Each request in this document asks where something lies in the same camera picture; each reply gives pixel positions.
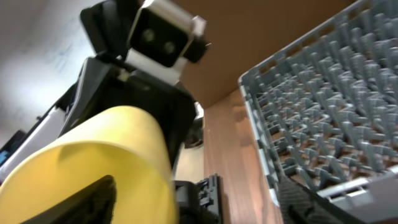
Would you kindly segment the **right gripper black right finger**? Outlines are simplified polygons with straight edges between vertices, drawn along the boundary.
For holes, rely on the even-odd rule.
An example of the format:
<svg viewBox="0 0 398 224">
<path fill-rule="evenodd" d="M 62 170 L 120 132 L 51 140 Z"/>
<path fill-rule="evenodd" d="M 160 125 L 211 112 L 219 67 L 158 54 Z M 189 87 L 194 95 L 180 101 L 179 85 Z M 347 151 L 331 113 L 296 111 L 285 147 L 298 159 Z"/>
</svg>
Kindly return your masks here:
<svg viewBox="0 0 398 224">
<path fill-rule="evenodd" d="M 362 220 L 288 177 L 279 178 L 278 201 L 284 223 L 364 224 Z"/>
</svg>

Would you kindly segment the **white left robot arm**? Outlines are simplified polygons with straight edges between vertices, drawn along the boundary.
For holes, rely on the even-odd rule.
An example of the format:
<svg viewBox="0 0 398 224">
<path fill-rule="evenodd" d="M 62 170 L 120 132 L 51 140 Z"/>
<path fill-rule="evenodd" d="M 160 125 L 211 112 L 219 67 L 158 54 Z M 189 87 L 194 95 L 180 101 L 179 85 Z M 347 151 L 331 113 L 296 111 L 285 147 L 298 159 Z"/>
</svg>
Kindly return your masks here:
<svg viewBox="0 0 398 224">
<path fill-rule="evenodd" d="M 24 159 L 98 113 L 133 106 L 162 129 L 175 164 L 197 114 L 179 84 L 184 66 L 206 51 L 206 20 L 172 1 L 101 1 L 80 12 L 95 51 L 77 81 L 28 132 L 18 131 L 1 148 L 1 178 Z"/>
</svg>

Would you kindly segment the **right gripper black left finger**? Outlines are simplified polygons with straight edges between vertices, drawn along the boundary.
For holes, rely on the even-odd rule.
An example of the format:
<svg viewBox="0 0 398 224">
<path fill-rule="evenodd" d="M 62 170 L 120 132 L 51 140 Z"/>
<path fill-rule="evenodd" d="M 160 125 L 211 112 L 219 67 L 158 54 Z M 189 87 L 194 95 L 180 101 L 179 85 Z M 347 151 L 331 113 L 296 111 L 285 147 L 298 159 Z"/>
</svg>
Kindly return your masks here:
<svg viewBox="0 0 398 224">
<path fill-rule="evenodd" d="M 110 224 L 116 196 L 113 176 L 105 175 L 23 224 Z"/>
</svg>

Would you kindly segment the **yellow plastic cup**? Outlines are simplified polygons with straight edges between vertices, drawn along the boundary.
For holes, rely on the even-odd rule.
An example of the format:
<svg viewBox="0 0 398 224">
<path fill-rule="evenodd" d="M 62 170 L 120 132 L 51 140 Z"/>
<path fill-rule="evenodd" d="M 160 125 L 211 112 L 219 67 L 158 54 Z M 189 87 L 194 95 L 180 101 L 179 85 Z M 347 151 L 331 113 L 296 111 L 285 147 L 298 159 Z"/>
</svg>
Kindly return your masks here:
<svg viewBox="0 0 398 224">
<path fill-rule="evenodd" d="M 113 223 L 178 222 L 162 129 L 133 106 L 107 109 L 22 161 L 1 185 L 1 222 L 22 223 L 107 175 Z"/>
</svg>

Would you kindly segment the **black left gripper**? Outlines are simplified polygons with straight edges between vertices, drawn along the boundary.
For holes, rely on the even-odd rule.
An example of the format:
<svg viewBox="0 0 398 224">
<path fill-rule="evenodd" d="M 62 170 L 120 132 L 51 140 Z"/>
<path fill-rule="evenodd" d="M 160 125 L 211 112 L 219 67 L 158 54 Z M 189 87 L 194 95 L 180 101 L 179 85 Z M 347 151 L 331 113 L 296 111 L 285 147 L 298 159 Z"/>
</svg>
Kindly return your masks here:
<svg viewBox="0 0 398 224">
<path fill-rule="evenodd" d="M 193 98 L 139 70 L 128 73 L 127 80 L 122 81 L 118 78 L 121 72 L 121 67 L 97 58 L 88 57 L 83 62 L 60 135 L 109 108 L 135 106 L 151 114 L 160 125 L 174 165 L 197 114 Z"/>
</svg>

